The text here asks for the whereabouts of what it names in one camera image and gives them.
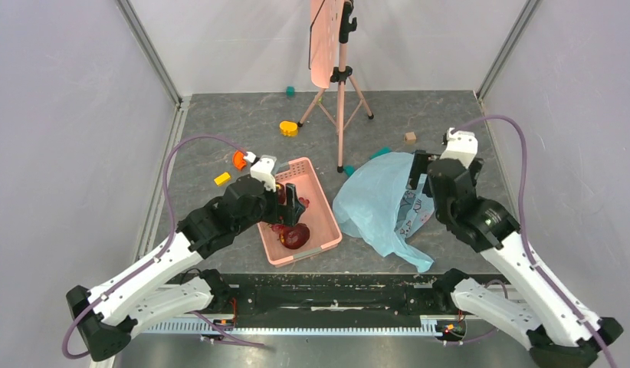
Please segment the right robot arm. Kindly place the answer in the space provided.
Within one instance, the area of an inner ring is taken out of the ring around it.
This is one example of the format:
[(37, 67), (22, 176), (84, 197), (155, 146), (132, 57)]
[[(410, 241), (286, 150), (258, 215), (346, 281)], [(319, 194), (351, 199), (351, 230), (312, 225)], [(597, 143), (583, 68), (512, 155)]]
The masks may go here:
[(460, 242), (491, 263), (523, 297), (517, 304), (457, 268), (434, 284), (434, 306), (443, 313), (473, 314), (520, 343), (538, 367), (589, 367), (603, 354), (616, 365), (610, 346), (623, 327), (580, 303), (542, 262), (518, 221), (497, 201), (476, 193), (483, 162), (424, 150), (414, 154), (407, 186), (433, 200), (435, 217)]

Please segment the red fake apple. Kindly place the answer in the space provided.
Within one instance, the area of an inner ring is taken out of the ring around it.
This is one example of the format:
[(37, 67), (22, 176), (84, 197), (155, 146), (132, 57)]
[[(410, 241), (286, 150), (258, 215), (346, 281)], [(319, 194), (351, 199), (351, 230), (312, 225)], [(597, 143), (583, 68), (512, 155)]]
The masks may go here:
[(304, 223), (284, 227), (279, 231), (279, 241), (287, 249), (296, 250), (310, 240), (310, 229)]

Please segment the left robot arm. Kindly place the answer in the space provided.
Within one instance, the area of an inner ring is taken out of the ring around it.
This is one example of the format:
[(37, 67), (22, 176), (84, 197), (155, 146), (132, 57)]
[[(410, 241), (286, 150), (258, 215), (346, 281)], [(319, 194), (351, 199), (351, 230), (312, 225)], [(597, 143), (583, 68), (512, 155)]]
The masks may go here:
[(245, 175), (204, 206), (191, 211), (171, 230), (164, 243), (117, 276), (92, 288), (77, 285), (65, 295), (72, 324), (65, 332), (63, 355), (90, 357), (100, 362), (117, 355), (140, 332), (173, 314), (208, 308), (224, 311), (231, 292), (209, 284), (218, 272), (208, 271), (197, 281), (158, 292), (171, 278), (231, 245), (242, 232), (259, 222), (298, 224), (306, 207), (296, 186), (283, 186), (285, 198), (273, 184)]

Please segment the light blue plastic bag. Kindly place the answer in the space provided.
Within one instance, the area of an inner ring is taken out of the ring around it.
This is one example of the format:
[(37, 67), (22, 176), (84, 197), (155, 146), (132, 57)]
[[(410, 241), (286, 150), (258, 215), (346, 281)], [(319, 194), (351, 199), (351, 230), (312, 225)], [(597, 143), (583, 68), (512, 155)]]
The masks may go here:
[(396, 255), (426, 272), (434, 260), (406, 240), (434, 216), (435, 206), (422, 193), (425, 174), (416, 189), (408, 188), (413, 160), (412, 153), (390, 152), (356, 169), (333, 200), (333, 214), (345, 235), (361, 238), (383, 257)]

